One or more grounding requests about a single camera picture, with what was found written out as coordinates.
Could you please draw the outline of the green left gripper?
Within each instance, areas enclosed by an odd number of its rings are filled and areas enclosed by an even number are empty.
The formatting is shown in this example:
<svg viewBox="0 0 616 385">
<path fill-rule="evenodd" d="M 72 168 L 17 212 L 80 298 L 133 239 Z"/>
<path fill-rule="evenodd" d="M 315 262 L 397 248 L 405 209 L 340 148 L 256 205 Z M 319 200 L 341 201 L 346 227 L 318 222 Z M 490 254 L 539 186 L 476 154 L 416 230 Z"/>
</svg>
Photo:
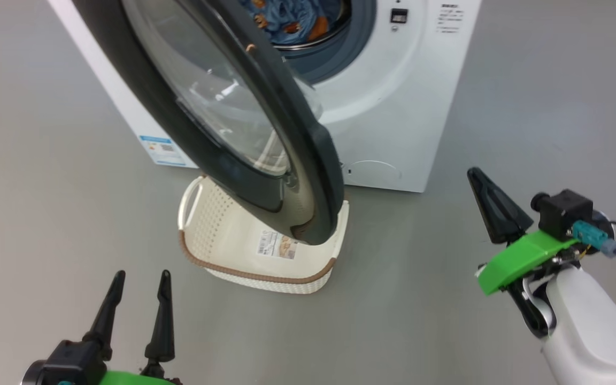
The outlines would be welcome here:
<svg viewBox="0 0 616 385">
<path fill-rule="evenodd" d="M 112 332 L 118 304 L 122 300 L 126 273 L 118 271 L 95 316 L 90 329 L 83 335 L 83 342 L 96 343 L 101 360 L 112 359 Z M 145 349 L 149 364 L 139 374 L 127 371 L 108 371 L 99 385 L 180 385 L 179 378 L 167 378 L 161 363 L 174 360 L 174 317 L 172 277 L 162 271 L 157 289 L 159 302 L 151 341 Z"/>
</svg>

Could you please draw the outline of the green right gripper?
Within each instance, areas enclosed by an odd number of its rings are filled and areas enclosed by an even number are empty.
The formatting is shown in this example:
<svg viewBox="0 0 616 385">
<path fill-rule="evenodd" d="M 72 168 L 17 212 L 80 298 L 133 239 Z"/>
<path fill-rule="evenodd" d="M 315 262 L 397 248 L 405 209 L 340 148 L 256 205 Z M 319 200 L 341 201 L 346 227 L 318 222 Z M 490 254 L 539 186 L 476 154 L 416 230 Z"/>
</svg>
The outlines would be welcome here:
<svg viewBox="0 0 616 385">
<path fill-rule="evenodd" d="M 560 241 L 542 230 L 523 236 L 533 224 L 531 217 L 482 169 L 470 168 L 467 179 L 490 241 L 502 244 L 507 242 L 507 238 L 521 237 L 477 272 L 479 287 L 486 296 L 506 288 L 558 252 L 578 243 L 575 238 Z"/>
</svg>

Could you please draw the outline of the dark round washing machine door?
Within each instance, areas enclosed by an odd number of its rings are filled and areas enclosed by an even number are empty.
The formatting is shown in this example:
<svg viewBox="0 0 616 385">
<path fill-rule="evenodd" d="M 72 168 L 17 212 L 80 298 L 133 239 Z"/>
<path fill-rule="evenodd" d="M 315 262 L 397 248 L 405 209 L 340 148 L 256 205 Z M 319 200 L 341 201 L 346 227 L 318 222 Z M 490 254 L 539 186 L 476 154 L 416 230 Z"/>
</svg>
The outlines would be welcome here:
<svg viewBox="0 0 616 385">
<path fill-rule="evenodd" d="M 323 108 L 239 0 L 71 0 L 166 134 L 257 219 L 305 244 L 335 232 L 344 182 Z"/>
</svg>

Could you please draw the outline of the blue bear print garment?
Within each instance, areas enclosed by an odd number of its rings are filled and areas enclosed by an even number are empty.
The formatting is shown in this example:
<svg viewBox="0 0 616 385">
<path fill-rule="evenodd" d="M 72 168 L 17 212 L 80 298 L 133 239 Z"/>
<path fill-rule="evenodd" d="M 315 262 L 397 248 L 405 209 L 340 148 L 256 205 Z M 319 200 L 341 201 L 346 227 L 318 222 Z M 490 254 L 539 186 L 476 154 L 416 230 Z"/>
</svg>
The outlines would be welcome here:
<svg viewBox="0 0 616 385">
<path fill-rule="evenodd" d="M 238 0 L 274 45 L 296 46 L 329 37 L 350 18 L 350 0 Z"/>
</svg>

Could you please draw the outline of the cream perforated laundry basket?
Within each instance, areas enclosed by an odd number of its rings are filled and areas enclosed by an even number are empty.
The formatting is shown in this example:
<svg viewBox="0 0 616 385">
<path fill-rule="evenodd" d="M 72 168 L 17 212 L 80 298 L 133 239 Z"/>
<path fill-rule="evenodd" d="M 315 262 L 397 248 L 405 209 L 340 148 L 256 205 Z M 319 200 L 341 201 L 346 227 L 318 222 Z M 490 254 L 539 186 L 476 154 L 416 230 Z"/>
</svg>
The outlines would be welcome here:
<svg viewBox="0 0 616 385">
<path fill-rule="evenodd" d="M 294 295 L 320 290 L 330 278 L 344 242 L 350 205 L 344 201 L 327 243 L 298 242 L 293 260 L 256 254 L 260 234 L 272 230 L 238 205 L 210 178 L 186 188 L 178 210 L 179 242 L 191 263 L 228 282 Z"/>
</svg>

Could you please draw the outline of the white washing machine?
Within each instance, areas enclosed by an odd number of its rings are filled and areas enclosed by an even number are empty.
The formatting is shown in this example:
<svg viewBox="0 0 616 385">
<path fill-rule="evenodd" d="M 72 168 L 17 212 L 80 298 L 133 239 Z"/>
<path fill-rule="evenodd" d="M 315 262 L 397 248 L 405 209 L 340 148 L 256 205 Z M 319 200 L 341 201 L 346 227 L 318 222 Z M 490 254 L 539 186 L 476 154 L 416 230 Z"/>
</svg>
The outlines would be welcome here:
<svg viewBox="0 0 616 385">
<path fill-rule="evenodd" d="M 442 3 L 463 7 L 459 34 L 436 33 Z M 377 0 L 364 50 L 340 74 L 311 84 L 323 108 L 320 122 L 332 134 L 343 170 L 360 160 L 383 161 L 402 173 L 391 190 L 426 189 L 481 3 Z M 391 8 L 409 9 L 407 23 L 391 24 Z"/>
</svg>

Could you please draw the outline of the basket product label sticker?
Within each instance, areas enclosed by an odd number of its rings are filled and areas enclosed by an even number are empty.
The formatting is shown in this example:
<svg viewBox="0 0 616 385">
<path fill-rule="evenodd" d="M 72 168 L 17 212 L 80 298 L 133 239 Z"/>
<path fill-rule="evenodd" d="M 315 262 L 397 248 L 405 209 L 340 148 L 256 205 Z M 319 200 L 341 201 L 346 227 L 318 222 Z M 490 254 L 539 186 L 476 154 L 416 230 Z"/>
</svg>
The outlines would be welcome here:
<svg viewBox="0 0 616 385">
<path fill-rule="evenodd" d="M 256 254 L 266 257 L 293 260 L 298 242 L 279 232 L 263 230 L 260 234 Z"/>
</svg>

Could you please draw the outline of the grey rubber door gasket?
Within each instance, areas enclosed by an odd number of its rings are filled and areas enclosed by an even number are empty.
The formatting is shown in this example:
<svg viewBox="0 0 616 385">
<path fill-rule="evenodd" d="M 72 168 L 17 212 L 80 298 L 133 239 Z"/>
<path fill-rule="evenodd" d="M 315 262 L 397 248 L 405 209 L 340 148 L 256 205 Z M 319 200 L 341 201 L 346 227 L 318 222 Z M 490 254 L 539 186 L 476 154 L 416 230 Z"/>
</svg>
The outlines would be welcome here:
<svg viewBox="0 0 616 385">
<path fill-rule="evenodd" d="M 377 15 L 377 0 L 319 1 L 333 19 L 328 32 L 303 44 L 275 46 L 311 84 L 330 80 L 353 63 L 369 41 Z"/>
</svg>

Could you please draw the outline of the round filter cover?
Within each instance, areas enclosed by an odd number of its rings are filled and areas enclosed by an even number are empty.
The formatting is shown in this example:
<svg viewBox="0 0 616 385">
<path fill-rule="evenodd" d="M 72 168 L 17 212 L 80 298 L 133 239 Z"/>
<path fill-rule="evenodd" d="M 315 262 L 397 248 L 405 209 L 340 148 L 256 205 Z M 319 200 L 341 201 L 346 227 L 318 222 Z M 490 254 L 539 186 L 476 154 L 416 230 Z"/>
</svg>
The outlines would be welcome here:
<svg viewBox="0 0 616 385">
<path fill-rule="evenodd" d="M 403 174 L 395 166 L 378 160 L 360 160 L 345 166 L 345 179 L 354 186 L 394 189 Z"/>
</svg>

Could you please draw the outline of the blue energy label sticker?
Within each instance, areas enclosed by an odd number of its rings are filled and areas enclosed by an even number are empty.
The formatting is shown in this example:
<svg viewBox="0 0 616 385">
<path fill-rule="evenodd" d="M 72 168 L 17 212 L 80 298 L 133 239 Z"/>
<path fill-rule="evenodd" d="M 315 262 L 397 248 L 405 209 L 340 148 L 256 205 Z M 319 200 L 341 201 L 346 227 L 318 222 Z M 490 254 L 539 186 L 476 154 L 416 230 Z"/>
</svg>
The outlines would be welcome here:
<svg viewBox="0 0 616 385">
<path fill-rule="evenodd" d="M 178 146 L 169 138 L 139 135 L 139 140 L 151 160 L 156 164 L 187 167 L 185 158 L 180 154 Z"/>
</svg>

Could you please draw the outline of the small printed text sticker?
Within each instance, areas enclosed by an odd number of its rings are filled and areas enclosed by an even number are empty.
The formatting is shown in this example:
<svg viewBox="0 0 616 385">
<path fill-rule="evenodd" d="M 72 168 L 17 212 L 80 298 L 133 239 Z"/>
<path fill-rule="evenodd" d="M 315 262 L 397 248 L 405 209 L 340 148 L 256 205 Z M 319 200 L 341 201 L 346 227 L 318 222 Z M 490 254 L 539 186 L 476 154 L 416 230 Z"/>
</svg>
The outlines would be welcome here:
<svg viewBox="0 0 616 385">
<path fill-rule="evenodd" d="M 459 34 L 464 25 L 465 12 L 459 3 L 442 3 L 435 18 L 435 31 L 438 34 Z"/>
</svg>

